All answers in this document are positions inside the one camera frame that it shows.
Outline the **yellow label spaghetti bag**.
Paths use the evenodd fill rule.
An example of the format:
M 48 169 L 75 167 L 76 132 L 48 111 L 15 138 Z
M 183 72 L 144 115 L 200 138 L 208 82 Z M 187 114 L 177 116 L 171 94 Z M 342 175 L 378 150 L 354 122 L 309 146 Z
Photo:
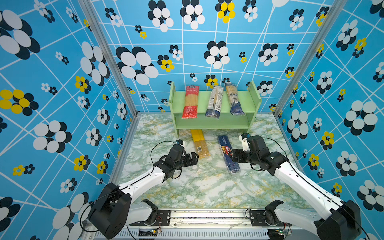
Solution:
M 191 130 L 196 153 L 199 157 L 206 158 L 210 156 L 208 146 L 202 130 Z

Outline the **dark blue spaghetti box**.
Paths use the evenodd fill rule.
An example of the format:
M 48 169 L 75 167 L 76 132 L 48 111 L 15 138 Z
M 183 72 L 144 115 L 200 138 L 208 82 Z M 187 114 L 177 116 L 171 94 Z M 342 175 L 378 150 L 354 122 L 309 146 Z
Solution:
M 218 136 L 218 141 L 222 150 L 227 170 L 230 174 L 239 173 L 241 171 L 238 163 L 235 163 L 230 156 L 230 152 L 233 150 L 229 138 L 227 135 Z

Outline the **clear blue-end spaghetti bag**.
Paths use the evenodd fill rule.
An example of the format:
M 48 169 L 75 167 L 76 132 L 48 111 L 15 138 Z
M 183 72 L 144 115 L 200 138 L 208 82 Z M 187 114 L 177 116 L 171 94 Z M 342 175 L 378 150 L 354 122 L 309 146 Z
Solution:
M 231 82 L 225 83 L 228 100 L 230 103 L 230 113 L 234 116 L 244 116 L 245 113 L 242 110 L 239 100 L 238 90 L 236 85 Z

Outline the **red spaghetti bag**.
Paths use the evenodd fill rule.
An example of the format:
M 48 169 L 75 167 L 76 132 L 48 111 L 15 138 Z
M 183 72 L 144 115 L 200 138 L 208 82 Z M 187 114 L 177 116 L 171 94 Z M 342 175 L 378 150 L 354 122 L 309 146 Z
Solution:
M 195 119 L 198 117 L 199 90 L 199 86 L 187 86 L 182 119 Z

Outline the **blue label spaghetti bag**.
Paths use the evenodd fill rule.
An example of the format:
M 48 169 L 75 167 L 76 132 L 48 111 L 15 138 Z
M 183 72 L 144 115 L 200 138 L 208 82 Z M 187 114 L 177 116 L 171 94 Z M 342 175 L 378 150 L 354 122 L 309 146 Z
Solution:
M 211 117 L 215 119 L 220 118 L 223 93 L 224 93 L 223 87 L 215 86 L 213 88 L 208 101 L 208 106 L 205 114 L 206 117 Z

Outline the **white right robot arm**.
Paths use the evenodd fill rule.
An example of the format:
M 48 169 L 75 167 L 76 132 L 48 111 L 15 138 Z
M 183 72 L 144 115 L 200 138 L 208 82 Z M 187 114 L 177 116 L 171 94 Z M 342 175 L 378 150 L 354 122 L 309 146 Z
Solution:
M 355 240 L 364 232 L 361 210 L 355 202 L 345 202 L 334 196 L 300 173 L 285 155 L 270 152 L 263 137 L 245 133 L 239 139 L 242 149 L 229 152 L 233 162 L 259 166 L 261 171 L 268 172 L 290 186 L 314 209 L 313 212 L 306 211 L 275 200 L 265 208 L 267 224 L 294 225 L 321 240 Z

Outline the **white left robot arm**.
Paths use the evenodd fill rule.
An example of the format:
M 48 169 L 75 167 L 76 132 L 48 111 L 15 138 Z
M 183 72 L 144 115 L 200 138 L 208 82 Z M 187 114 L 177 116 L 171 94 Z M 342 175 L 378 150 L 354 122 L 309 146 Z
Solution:
M 188 154 L 184 146 L 176 142 L 167 155 L 153 163 L 143 175 L 119 186 L 114 183 L 103 188 L 92 203 L 88 220 L 108 240 L 116 237 L 128 225 L 141 222 L 152 225 L 158 218 L 158 207 L 149 200 L 138 204 L 134 201 L 155 186 L 171 179 L 176 171 L 198 164 L 199 155 Z

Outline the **green wooden shelf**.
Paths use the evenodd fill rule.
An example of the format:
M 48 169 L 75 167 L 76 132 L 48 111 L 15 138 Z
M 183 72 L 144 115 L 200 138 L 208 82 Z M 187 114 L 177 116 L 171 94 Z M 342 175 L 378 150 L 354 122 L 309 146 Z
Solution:
M 230 102 L 227 93 L 223 94 L 221 115 L 219 119 L 206 117 L 206 109 L 210 97 L 209 91 L 200 91 L 198 97 L 198 117 L 183 119 L 185 107 L 185 91 L 176 91 L 175 84 L 171 84 L 169 107 L 176 136 L 179 130 L 216 130 L 216 129 L 242 129 L 249 132 L 262 103 L 262 98 L 254 82 L 251 82 L 247 91 L 238 91 L 243 116 L 234 116 L 230 113 Z

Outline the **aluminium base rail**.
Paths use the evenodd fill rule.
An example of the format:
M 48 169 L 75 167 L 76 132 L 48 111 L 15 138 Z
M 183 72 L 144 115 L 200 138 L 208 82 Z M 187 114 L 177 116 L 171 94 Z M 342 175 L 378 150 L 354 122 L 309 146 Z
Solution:
M 170 210 L 169 226 L 130 226 L 113 240 L 317 240 L 298 226 L 253 227 L 247 209 Z

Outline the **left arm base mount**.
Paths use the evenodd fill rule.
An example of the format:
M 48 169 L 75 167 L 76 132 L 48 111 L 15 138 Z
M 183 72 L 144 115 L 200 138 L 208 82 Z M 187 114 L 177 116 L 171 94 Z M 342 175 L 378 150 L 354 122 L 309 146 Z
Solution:
M 171 219 L 170 210 L 159 210 L 158 207 L 149 200 L 143 200 L 138 204 L 133 204 L 127 218 L 130 226 L 169 226 Z

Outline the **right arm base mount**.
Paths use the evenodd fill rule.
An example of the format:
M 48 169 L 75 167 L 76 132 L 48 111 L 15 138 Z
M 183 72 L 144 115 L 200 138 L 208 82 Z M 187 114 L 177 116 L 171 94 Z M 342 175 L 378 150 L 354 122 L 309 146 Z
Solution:
M 251 221 L 253 227 L 275 227 L 275 226 L 289 226 L 292 224 L 280 221 L 275 213 L 276 208 L 283 204 L 281 200 L 274 200 L 268 204 L 264 210 L 251 210 L 247 209 L 245 212 L 246 218 Z

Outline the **aluminium frame post left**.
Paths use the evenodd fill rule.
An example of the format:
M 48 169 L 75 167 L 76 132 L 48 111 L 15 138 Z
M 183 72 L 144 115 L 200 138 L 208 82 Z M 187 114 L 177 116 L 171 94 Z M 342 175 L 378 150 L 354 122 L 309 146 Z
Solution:
M 103 55 L 106 58 L 106 61 L 109 65 L 109 68 L 112 74 L 115 77 L 118 87 L 120 88 L 124 99 L 127 102 L 127 105 L 133 115 L 133 118 L 136 118 L 138 115 L 138 111 L 135 107 L 134 101 L 130 97 L 130 93 L 128 92 L 128 87 L 123 79 L 123 76 L 118 68 L 118 65 L 114 59 L 113 53 L 108 45 L 105 34 L 103 33 L 102 26 L 97 19 L 96 12 L 93 10 L 93 6 L 91 1 L 79 0 L 79 4 L 89 21 L 91 28 L 93 29 L 94 36 L 102 49 Z

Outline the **aluminium frame post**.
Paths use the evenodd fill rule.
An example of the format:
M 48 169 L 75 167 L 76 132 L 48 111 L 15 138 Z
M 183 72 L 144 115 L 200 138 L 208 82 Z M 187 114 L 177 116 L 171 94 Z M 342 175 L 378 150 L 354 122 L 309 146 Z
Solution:
M 318 47 L 323 43 L 325 37 L 328 35 L 329 31 L 335 24 L 335 21 L 339 17 L 342 9 L 346 5 L 348 1 L 342 0 L 342 1 L 334 1 L 333 5 L 330 8 L 329 14 L 325 22 L 322 24 L 322 26 L 319 28 L 318 32 L 316 33 L 313 41 L 311 42 L 308 50 L 304 54 L 301 62 L 298 65 L 298 68 L 296 70 L 296 73 L 292 80 L 288 83 L 285 91 L 283 92 L 277 107 L 274 111 L 274 117 L 277 118 L 287 101 L 289 100 L 289 97 L 291 95 L 292 90 L 294 87 L 298 84 L 301 77 L 303 76 L 304 72 L 308 68 L 309 64 L 311 63 Z
M 79 0 L 79 4 L 89 21 L 91 28 L 93 29 L 94 36 L 102 49 L 103 55 L 106 58 L 106 61 L 109 65 L 109 68 L 112 74 L 115 77 L 118 87 L 120 88 L 124 99 L 127 102 L 127 105 L 133 115 L 133 118 L 136 118 L 138 115 L 138 111 L 135 107 L 134 101 L 130 97 L 130 93 L 128 92 L 128 87 L 123 79 L 123 76 L 118 68 L 118 65 L 114 59 L 113 53 L 108 45 L 105 34 L 103 33 L 102 26 L 97 19 L 96 12 L 93 10 L 93 6 L 91 1 Z

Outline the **aluminium frame post right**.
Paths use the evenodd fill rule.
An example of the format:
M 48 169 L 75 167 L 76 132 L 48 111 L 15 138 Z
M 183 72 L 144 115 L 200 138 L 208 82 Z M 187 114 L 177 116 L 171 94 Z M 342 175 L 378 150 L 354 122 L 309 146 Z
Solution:
M 325 37 L 328 35 L 329 31 L 335 24 L 335 21 L 339 17 L 342 9 L 346 5 L 348 1 L 342 0 L 342 1 L 334 1 L 333 5 L 330 8 L 329 14 L 325 22 L 322 24 L 322 26 L 319 28 L 318 32 L 316 33 L 313 41 L 311 42 L 308 50 L 304 54 L 301 62 L 298 65 L 298 68 L 296 70 L 296 73 L 292 80 L 288 83 L 285 91 L 283 92 L 277 107 L 274 111 L 274 117 L 277 118 L 287 101 L 289 100 L 289 97 L 291 95 L 292 90 L 294 87 L 298 84 L 301 77 L 303 76 L 304 72 L 308 68 L 309 64 L 311 63 L 318 47 L 323 43 Z

